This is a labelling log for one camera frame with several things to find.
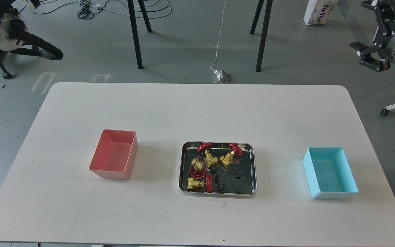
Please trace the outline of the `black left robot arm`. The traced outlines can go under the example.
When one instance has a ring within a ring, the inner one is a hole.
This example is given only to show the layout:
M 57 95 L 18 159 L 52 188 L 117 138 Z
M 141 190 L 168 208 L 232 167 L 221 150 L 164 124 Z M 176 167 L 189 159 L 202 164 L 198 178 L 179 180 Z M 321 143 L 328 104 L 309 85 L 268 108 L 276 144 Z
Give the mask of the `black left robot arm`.
M 19 18 L 19 11 L 12 4 L 12 0 L 0 0 L 0 68 L 5 79 L 12 77 L 3 65 L 8 52 L 50 60 L 60 60 L 64 56 L 57 47 L 29 33 L 26 24 Z

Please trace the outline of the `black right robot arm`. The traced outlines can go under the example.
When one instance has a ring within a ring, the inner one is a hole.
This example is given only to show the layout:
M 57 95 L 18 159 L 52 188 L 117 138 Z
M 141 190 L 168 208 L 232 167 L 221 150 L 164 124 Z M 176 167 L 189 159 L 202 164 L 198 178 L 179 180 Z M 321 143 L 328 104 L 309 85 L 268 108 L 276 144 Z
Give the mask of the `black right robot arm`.
M 372 46 L 356 41 L 350 47 L 360 56 L 360 65 L 381 72 L 395 64 L 395 0 L 367 0 L 361 6 L 374 11 L 378 28 Z

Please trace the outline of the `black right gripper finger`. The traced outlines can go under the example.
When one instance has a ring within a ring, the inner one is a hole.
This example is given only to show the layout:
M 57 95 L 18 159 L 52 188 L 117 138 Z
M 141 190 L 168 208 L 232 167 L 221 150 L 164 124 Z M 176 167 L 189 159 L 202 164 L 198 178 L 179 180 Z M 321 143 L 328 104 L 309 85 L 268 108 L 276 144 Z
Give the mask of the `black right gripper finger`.
M 385 59 L 376 60 L 374 58 L 361 59 L 360 65 L 365 66 L 375 72 L 382 72 L 384 70 L 390 69 L 391 67 L 389 61 Z
M 360 43 L 359 41 L 352 42 L 350 47 L 357 51 L 359 56 L 369 55 L 373 52 L 371 51 L 371 47 L 366 46 L 365 44 Z

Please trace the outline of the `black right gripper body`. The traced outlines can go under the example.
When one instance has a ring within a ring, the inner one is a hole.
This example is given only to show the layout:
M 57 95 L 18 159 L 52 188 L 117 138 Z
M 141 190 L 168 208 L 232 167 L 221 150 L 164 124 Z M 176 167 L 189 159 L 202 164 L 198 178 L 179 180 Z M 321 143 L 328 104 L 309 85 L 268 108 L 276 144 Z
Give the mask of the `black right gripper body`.
M 395 58 L 395 0 L 367 0 L 361 6 L 375 13 L 378 24 L 371 51 L 381 58 Z

